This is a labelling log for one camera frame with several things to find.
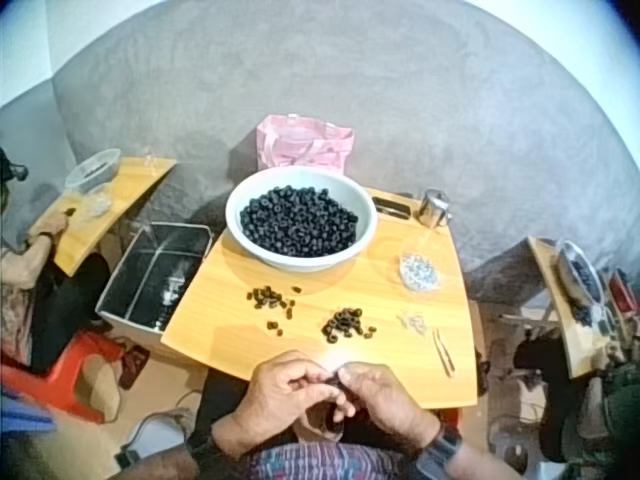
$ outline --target hand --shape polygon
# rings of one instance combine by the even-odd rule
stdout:
[[[380,429],[402,438],[410,448],[424,448],[438,434],[440,421],[418,406],[386,365],[347,363],[338,377]],[[337,412],[334,419],[341,416]]]
[[[33,238],[37,237],[41,233],[50,233],[56,236],[66,230],[69,225],[69,218],[60,212],[55,212],[47,215],[36,226],[33,234]]]
[[[320,402],[335,403],[343,416],[353,416],[355,406],[344,392],[324,383],[332,376],[300,352],[287,352],[260,364],[236,411],[213,425],[216,444],[240,457],[286,430]]]

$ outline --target gray wall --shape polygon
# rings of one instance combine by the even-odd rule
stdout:
[[[118,146],[182,162],[135,216],[219,225],[255,168],[255,126],[298,113],[356,129],[347,174],[363,185],[447,191],[476,298],[534,293],[527,235],[640,271],[640,173],[617,132],[552,57],[462,2],[174,0],[53,84],[78,158]]]
[[[60,195],[65,176],[76,165],[51,81],[0,109],[0,145],[9,160],[29,168],[27,180],[9,182],[9,207],[2,215],[2,238],[19,248],[29,226]]]

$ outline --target red plastic stool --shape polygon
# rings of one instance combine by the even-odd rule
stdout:
[[[433,413],[436,414],[442,423],[445,423],[450,427],[458,428],[460,424],[460,409],[443,408],[442,410],[435,410]]]
[[[124,348],[102,335],[77,333],[46,376],[25,370],[17,362],[2,356],[2,385],[31,397],[37,403],[49,405],[94,423],[104,423],[104,414],[79,402],[74,387],[82,365],[90,355],[100,355],[113,363],[122,357]]]

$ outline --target metal cup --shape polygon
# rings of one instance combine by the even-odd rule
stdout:
[[[424,193],[422,205],[418,210],[418,220],[429,228],[448,225],[451,220],[449,205],[449,197],[444,192],[429,189]]]

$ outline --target pink tote bag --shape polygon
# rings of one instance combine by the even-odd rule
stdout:
[[[256,131],[258,169],[302,165],[344,173],[353,129],[297,115],[269,115]]]

